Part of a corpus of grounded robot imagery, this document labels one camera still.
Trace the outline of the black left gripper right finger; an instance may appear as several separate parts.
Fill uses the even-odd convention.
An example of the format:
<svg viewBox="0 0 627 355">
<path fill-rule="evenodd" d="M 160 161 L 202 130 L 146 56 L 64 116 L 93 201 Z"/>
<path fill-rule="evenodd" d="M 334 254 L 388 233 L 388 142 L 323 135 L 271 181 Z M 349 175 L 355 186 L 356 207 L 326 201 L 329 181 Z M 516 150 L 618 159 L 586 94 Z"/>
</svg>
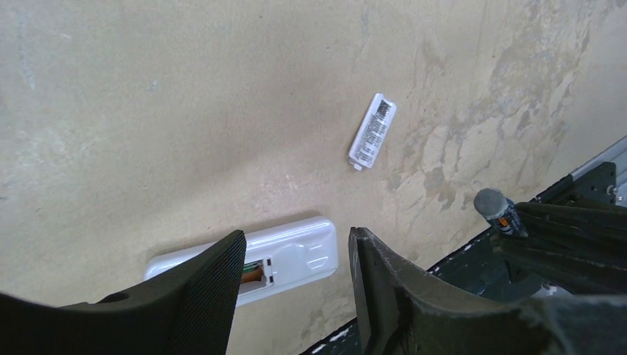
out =
<svg viewBox="0 0 627 355">
<path fill-rule="evenodd" d="M 350 230 L 350 270 L 364 354 L 624 354 L 622 296 L 488 300 Z"/>
</svg>

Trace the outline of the white battery compartment cover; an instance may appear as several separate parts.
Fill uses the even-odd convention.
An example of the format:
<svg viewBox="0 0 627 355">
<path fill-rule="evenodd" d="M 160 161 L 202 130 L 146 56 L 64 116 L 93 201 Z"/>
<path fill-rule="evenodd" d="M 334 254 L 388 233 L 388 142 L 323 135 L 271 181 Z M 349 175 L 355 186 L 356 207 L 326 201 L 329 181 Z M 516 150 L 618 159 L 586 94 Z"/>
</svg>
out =
<svg viewBox="0 0 627 355">
<path fill-rule="evenodd" d="M 396 104 L 382 93 L 373 96 L 348 152 L 348 162 L 355 170 L 373 167 L 396 110 Z"/>
</svg>

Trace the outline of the black silver AAA battery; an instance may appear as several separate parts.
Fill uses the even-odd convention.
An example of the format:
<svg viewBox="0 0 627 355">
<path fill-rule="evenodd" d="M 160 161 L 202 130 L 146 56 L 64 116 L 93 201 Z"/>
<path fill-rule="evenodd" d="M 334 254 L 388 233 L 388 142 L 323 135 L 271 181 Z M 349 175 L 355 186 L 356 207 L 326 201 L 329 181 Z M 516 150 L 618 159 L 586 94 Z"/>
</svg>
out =
<svg viewBox="0 0 627 355">
<path fill-rule="evenodd" d="M 515 204 L 500 190 L 485 188 L 473 200 L 475 210 L 494 229 L 506 237 L 528 237 L 529 234 L 515 210 Z"/>
</svg>

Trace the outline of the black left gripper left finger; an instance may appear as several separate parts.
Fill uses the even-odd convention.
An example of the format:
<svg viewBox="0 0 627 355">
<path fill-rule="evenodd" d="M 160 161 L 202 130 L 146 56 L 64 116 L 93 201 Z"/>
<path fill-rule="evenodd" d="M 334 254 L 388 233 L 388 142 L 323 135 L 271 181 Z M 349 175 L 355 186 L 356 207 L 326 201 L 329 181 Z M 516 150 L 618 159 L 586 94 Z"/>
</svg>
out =
<svg viewBox="0 0 627 355">
<path fill-rule="evenodd" d="M 3 354 L 224 354 L 243 273 L 236 230 L 196 257 L 99 302 L 1 296 Z"/>
</svg>

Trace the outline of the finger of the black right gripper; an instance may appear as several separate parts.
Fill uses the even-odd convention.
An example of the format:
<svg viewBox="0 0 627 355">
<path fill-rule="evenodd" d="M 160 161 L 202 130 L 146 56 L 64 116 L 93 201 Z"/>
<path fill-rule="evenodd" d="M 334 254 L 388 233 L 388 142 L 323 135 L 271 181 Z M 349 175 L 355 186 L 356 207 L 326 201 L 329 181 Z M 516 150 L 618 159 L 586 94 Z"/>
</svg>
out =
<svg viewBox="0 0 627 355">
<path fill-rule="evenodd" d="M 579 200 L 515 211 L 528 235 L 493 237 L 496 254 L 572 294 L 626 293 L 626 208 Z"/>
</svg>

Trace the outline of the white remote control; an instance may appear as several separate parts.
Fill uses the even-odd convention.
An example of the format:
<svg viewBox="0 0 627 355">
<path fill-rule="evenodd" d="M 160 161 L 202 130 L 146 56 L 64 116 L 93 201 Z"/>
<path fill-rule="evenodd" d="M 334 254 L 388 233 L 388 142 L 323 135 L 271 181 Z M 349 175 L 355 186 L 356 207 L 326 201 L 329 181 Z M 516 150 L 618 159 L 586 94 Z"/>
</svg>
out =
<svg viewBox="0 0 627 355">
<path fill-rule="evenodd" d="M 335 225 L 316 216 L 166 252 L 149 260 L 143 280 L 181 278 L 199 267 L 189 290 L 237 307 L 321 280 L 339 266 Z"/>
</svg>

